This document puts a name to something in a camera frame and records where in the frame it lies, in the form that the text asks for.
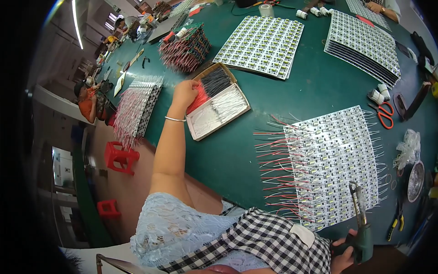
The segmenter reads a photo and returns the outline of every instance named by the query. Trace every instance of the woman's hand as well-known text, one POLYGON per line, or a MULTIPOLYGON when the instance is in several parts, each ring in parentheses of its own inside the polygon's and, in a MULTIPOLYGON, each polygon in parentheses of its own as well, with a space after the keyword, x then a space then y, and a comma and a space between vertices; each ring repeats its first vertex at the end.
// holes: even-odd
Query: woman's hand
POLYGON ((93 97, 91 97, 91 102, 92 102, 94 105, 96 105, 96 102, 97 102, 97 96, 96 96, 96 94, 94 94, 93 97))
POLYGON ((374 2, 368 2, 367 8, 376 14, 379 14, 382 11, 382 6, 374 2))
POLYGON ((172 106, 186 111, 198 95, 196 89, 199 85, 195 80, 182 81, 175 87, 173 92, 172 106))
MULTIPOLYGON (((348 231, 349 234, 356 236, 357 235, 357 231, 350 229, 348 231)), ((345 238, 341 238, 335 242, 333 242, 334 246, 339 246, 340 244, 345 243, 345 238)), ((347 267, 349 267, 350 265, 353 264, 353 258, 352 255, 353 254, 353 247, 349 246, 342 255, 336 256, 332 259, 332 263, 330 265, 330 268, 332 270, 332 274, 340 274, 341 271, 343 271, 344 269, 346 269, 347 267)))

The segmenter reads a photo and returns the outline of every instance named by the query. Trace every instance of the worker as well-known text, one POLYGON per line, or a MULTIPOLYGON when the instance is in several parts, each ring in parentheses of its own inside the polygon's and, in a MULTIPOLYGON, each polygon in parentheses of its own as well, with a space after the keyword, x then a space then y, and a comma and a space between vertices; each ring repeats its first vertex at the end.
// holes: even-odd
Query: worker
MULTIPOLYGON (((330 247, 344 238, 332 242, 283 216, 230 203, 221 215, 194 208, 184 182, 184 116, 198 84, 179 83, 164 117, 149 196, 130 240, 140 263, 168 273, 340 274, 353 263, 353 247, 333 257, 330 247)), ((349 233, 356 236, 357 231, 349 233)))
POLYGON ((97 59, 100 54, 104 54, 108 48, 112 45, 112 43, 116 43, 118 41, 117 37, 111 35, 104 39, 102 37, 101 39, 102 43, 97 47, 96 51, 94 52, 94 58, 97 59))
POLYGON ((129 32, 129 27, 135 21, 139 21, 138 18, 135 16, 129 16, 126 18, 118 18, 116 20, 116 22, 114 23, 114 29, 120 28, 121 30, 123 30, 123 35, 127 35, 129 32))
POLYGON ((94 124, 96 118, 105 121, 106 125, 114 124, 116 108, 105 94, 98 91, 100 83, 87 88, 85 81, 76 83, 74 94, 78 98, 78 106, 82 116, 94 124))
POLYGON ((383 14, 389 19, 400 23, 400 8, 396 0, 365 0, 367 8, 376 14, 383 14))

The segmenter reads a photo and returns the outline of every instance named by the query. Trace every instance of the silver bracelet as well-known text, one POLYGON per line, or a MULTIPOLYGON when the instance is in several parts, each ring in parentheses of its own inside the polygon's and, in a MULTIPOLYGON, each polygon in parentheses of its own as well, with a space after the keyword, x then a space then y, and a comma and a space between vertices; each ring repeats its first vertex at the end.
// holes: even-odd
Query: silver bracelet
POLYGON ((167 117, 167 116, 164 116, 164 118, 169 119, 169 120, 172 120, 172 121, 178 121, 178 122, 185 122, 185 121, 186 121, 186 119, 184 119, 184 120, 173 119, 173 118, 170 118, 170 117, 167 117))

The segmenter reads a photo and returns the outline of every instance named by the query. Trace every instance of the scissors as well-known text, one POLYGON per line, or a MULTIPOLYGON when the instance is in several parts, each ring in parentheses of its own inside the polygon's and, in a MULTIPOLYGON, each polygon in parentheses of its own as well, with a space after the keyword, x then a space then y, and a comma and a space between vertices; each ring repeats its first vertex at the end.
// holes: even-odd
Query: scissors
POLYGON ((284 7, 286 9, 293 9, 293 10, 295 10, 295 7, 290 7, 290 6, 286 6, 286 5, 280 4, 280 1, 281 0, 277 0, 277 1, 263 1, 263 4, 268 4, 268 5, 271 5, 271 6, 279 6, 279 7, 284 7))
POLYGON ((375 106, 375 105, 370 104, 370 103, 368 105, 370 107, 374 108, 377 111, 377 116, 379 117, 380 122, 382 123, 383 127, 385 129, 392 129, 392 127, 394 125, 394 121, 391 119, 391 116, 394 114, 394 109, 392 108, 391 104, 389 104, 387 102, 383 102, 380 106, 375 106), (389 113, 386 109, 381 107, 383 105, 388 105, 389 108, 391 109, 391 113, 389 113), (391 125, 390 126, 385 125, 385 123, 382 120, 382 116, 387 118, 387 119, 389 119, 391 121, 391 125))

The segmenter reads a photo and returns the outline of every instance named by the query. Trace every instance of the window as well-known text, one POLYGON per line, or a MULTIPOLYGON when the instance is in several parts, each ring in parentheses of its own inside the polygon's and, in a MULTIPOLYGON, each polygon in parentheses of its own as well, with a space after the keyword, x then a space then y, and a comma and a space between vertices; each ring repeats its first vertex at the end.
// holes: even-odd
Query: window
POLYGON ((113 21, 113 23, 117 20, 117 16, 115 16, 114 14, 112 14, 111 12, 108 15, 108 19, 113 21))
POLYGON ((108 29, 110 32, 114 30, 114 26, 109 24, 108 22, 105 22, 105 28, 108 29))
POLYGON ((116 22, 116 20, 117 20, 117 16, 115 16, 110 12, 104 24, 105 28, 108 29, 110 32, 112 32, 114 30, 114 23, 116 22))

